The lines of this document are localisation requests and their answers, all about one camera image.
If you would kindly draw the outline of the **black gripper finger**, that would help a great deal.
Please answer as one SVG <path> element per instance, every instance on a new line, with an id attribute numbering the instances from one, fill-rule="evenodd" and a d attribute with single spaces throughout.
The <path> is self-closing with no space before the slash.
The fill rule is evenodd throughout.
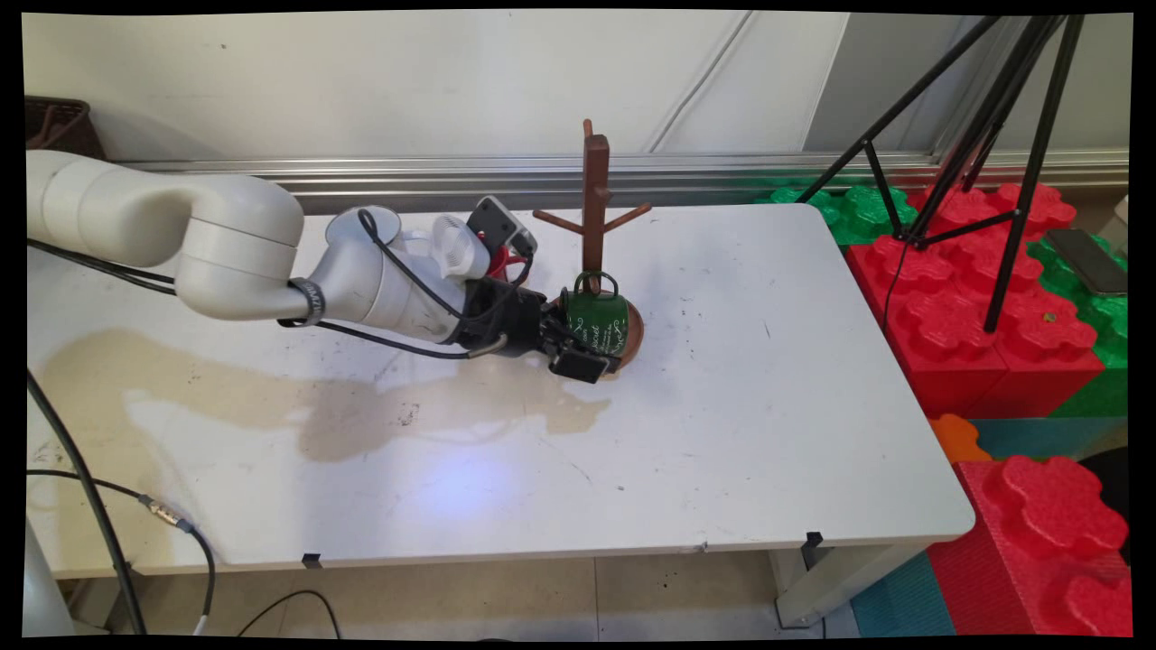
<path id="1" fill-rule="evenodd" d="M 581 342 L 566 325 L 564 310 L 555 302 L 544 302 L 540 309 L 540 348 L 541 349 L 578 349 Z"/>
<path id="2" fill-rule="evenodd" d="M 622 365 L 622 357 L 612 357 L 577 341 L 546 346 L 546 357 L 550 374 L 590 384 L 616 374 Z"/>

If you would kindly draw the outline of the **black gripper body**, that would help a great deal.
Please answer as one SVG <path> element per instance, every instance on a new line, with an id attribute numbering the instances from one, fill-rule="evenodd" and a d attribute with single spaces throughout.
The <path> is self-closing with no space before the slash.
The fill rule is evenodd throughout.
<path id="1" fill-rule="evenodd" d="M 467 320 L 460 324 L 464 349 L 487 348 L 505 337 L 505 346 L 496 350 L 501 357 L 519 359 L 532 350 L 544 350 L 543 293 L 516 289 L 494 276 L 467 281 L 465 289 L 462 312 Z"/>

